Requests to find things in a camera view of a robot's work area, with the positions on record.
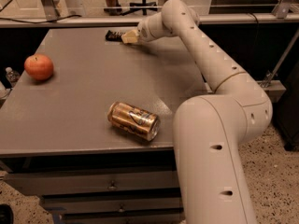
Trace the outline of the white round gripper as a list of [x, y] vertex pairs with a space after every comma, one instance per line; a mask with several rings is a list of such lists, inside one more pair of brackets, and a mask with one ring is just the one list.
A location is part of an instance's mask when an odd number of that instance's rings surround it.
[[166, 28], [162, 21], [162, 14], [156, 13], [146, 17], [137, 25], [137, 30], [133, 29], [125, 32], [121, 36], [124, 44], [134, 44], [140, 38], [143, 41], [150, 42], [166, 36]]

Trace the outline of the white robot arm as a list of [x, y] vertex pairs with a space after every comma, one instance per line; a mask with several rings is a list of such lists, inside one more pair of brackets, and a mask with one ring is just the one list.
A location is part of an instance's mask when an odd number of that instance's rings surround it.
[[180, 38], [211, 92], [183, 102], [173, 144], [186, 224], [258, 224], [238, 147], [268, 127], [273, 107], [263, 88], [198, 27], [180, 0], [143, 19], [123, 41]]

